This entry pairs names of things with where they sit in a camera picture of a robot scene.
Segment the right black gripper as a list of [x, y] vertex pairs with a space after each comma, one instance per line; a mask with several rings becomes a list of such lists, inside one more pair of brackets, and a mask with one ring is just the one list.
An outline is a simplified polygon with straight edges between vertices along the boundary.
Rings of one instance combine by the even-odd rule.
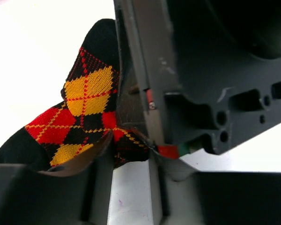
[[116, 0], [117, 123], [220, 155], [281, 123], [281, 0]]

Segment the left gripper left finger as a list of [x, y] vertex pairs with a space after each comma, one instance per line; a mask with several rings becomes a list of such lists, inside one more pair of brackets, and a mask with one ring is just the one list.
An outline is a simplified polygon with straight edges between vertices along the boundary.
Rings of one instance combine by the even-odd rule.
[[113, 133], [105, 134], [93, 147], [65, 163], [40, 173], [56, 177], [69, 177], [88, 172], [81, 219], [86, 225], [105, 225], [111, 197], [113, 177]]

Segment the red orange argyle sock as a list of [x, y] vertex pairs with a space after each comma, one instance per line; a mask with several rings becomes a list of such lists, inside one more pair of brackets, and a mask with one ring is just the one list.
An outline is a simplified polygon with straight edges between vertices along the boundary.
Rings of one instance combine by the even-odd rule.
[[0, 147], [0, 164], [36, 171], [58, 166], [114, 135], [115, 167], [146, 161], [148, 147], [116, 124], [119, 53], [115, 21], [97, 21], [87, 33], [61, 90], [62, 102], [13, 134]]

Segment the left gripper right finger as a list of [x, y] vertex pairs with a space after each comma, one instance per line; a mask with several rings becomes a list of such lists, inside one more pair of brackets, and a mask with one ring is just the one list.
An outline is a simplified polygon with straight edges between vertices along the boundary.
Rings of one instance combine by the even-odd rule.
[[190, 224], [194, 168], [181, 159], [162, 157], [154, 150], [150, 151], [148, 166], [153, 224]]

